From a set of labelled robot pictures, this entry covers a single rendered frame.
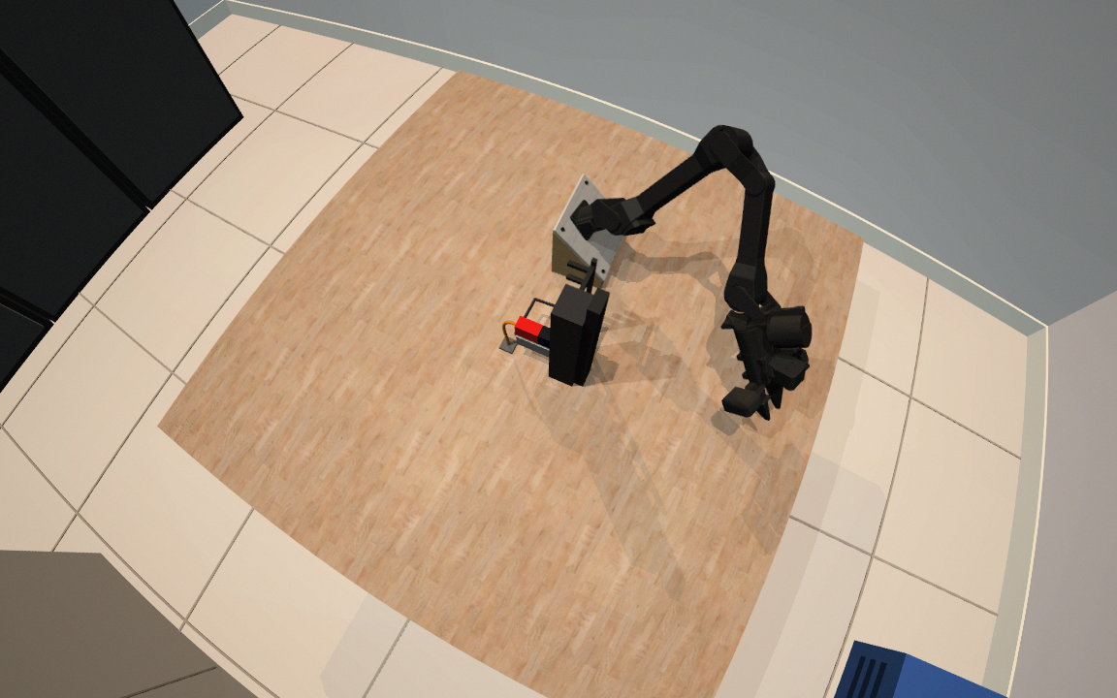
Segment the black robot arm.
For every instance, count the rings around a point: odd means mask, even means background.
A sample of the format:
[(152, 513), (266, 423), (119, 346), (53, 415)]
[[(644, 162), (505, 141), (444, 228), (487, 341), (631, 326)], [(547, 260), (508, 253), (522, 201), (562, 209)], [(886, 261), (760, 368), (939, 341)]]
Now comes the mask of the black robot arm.
[[(731, 171), (746, 189), (739, 256), (725, 284), (725, 302), (732, 310), (720, 324), (720, 329), (733, 329), (742, 354), (758, 354), (770, 345), (775, 346), (775, 355), (764, 357), (761, 371), (763, 383), (773, 381), (787, 392), (794, 392), (795, 386), (804, 381), (804, 371), (810, 369), (810, 357), (804, 348), (810, 346), (813, 327), (804, 306), (782, 308), (768, 291), (764, 250), (776, 182), (764, 168), (756, 147), (753, 147), (748, 131), (717, 125), (701, 138), (691, 156), (668, 175), (658, 178), (639, 197), (628, 200), (595, 199), (592, 205), (584, 200), (570, 218), (586, 241), (602, 230), (615, 236), (646, 233), (648, 227), (655, 224), (655, 212), (685, 193), (688, 187), (697, 184), (701, 178), (720, 169)], [(785, 355), (781, 348), (798, 348), (798, 352)]]

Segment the black power strip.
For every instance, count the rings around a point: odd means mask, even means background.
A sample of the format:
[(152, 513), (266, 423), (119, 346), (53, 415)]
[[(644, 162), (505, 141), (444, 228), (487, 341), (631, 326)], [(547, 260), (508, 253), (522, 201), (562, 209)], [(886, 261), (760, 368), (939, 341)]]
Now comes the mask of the black power strip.
[(609, 293), (594, 295), (564, 283), (550, 324), (548, 377), (573, 386), (586, 383), (595, 345), (607, 315)]

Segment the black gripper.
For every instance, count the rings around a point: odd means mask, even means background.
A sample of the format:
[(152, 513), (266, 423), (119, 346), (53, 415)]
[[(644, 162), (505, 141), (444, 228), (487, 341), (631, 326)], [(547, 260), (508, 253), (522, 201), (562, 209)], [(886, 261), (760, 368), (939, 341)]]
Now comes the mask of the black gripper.
[[(763, 383), (761, 371), (764, 365), (764, 357), (767, 357), (767, 355), (770, 355), (770, 358), (775, 355), (775, 346), (770, 345), (768, 348), (764, 348), (764, 352), (758, 354), (746, 355), (739, 352), (739, 355), (736, 355), (737, 361), (742, 361), (745, 364), (746, 371), (742, 374), (742, 379), (750, 379), (750, 383), (744, 389), (739, 386), (733, 388), (731, 393), (720, 401), (726, 412), (750, 417), (757, 411), (758, 415), (770, 421), (768, 400), (771, 399), (773, 407), (781, 408), (783, 386), (773, 383), (773, 381), (770, 384)], [(764, 393), (764, 388), (767, 389), (768, 395)]]

